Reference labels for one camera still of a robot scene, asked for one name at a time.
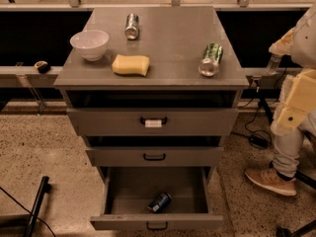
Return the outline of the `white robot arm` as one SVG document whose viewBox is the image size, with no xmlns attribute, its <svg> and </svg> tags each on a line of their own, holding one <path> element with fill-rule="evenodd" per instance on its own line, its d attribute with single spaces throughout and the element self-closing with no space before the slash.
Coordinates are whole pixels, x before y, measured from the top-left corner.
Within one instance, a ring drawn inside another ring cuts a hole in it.
<svg viewBox="0 0 316 237">
<path fill-rule="evenodd" d="M 293 63 L 302 67 L 299 74 L 284 81 L 272 123 L 274 134 L 286 135 L 316 108 L 316 4 L 269 47 L 269 52 L 289 55 Z"/>
</svg>

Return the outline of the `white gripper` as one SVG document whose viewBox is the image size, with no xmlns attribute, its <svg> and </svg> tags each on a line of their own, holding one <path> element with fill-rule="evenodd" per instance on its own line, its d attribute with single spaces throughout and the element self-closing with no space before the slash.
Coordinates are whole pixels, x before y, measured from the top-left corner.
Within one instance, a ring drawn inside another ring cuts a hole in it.
<svg viewBox="0 0 316 237">
<path fill-rule="evenodd" d="M 294 29 L 287 31 L 269 47 L 275 55 L 291 55 Z M 292 85 L 276 123 L 288 130 L 297 128 L 316 108 L 316 70 L 307 69 L 292 79 Z"/>
</svg>

